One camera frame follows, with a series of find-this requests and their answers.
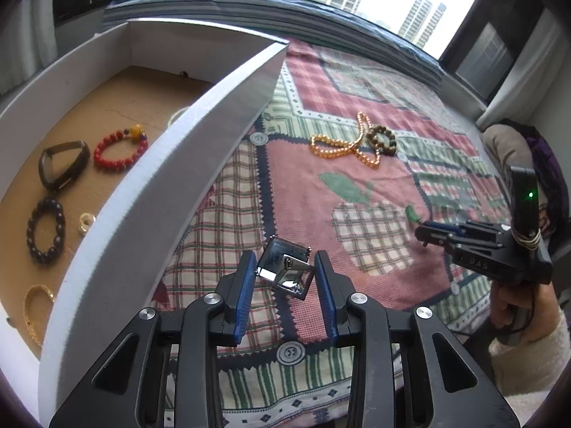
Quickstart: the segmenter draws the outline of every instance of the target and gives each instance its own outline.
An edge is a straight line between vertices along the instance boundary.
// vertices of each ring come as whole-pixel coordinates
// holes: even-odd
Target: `beige cushion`
[[[488,127],[482,134],[482,143],[486,147],[494,165],[505,179],[505,166],[517,165],[533,169],[532,152],[530,151],[525,138],[509,125],[496,124]],[[537,184],[540,227],[545,231],[549,226],[547,220],[547,197],[541,185]]]

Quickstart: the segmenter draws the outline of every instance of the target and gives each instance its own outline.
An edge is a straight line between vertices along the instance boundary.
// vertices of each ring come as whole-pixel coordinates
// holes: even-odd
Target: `metal screw cap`
[[[204,302],[206,304],[218,304],[221,299],[222,298],[220,297],[220,294],[218,294],[218,293],[208,293],[204,297]]]
[[[141,320],[150,320],[155,316],[155,313],[155,309],[152,307],[145,307],[139,312],[139,318]]]
[[[428,307],[419,307],[416,309],[416,315],[418,315],[421,319],[430,319],[432,317],[432,310]]]
[[[355,304],[365,304],[367,302],[367,295],[363,293],[353,293],[351,294],[351,301]]]

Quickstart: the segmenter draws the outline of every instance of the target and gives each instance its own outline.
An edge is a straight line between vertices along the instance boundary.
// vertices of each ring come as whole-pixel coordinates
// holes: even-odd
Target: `bedspread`
[[[311,153],[315,133],[355,139],[358,111],[395,131],[396,156],[373,170],[353,155]],[[186,307],[232,273],[244,249],[259,258],[277,234],[326,250],[336,271],[385,307],[427,305],[451,329],[470,331],[487,313],[489,282],[416,241],[407,205],[436,221],[509,220],[495,178],[435,92],[373,61],[293,40],[272,101],[196,212],[153,303]],[[219,366],[230,427],[311,426],[347,411],[352,349],[330,347],[315,283],[302,302],[258,279],[246,336],[236,349],[219,348]],[[397,360],[397,384],[400,373]]]

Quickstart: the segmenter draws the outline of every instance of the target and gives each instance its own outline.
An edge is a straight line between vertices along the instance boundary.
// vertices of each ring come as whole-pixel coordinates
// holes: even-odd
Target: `yellow bead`
[[[141,127],[141,125],[137,124],[131,127],[131,136],[133,139],[139,139],[141,133],[143,133],[143,128]]]

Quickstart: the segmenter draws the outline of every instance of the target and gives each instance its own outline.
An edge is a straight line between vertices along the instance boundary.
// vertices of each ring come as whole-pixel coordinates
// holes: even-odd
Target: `curtain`
[[[561,25],[544,9],[500,90],[476,121],[481,130],[504,118],[525,124],[559,72],[569,42]]]
[[[0,95],[56,58],[52,0],[21,0],[0,34]]]

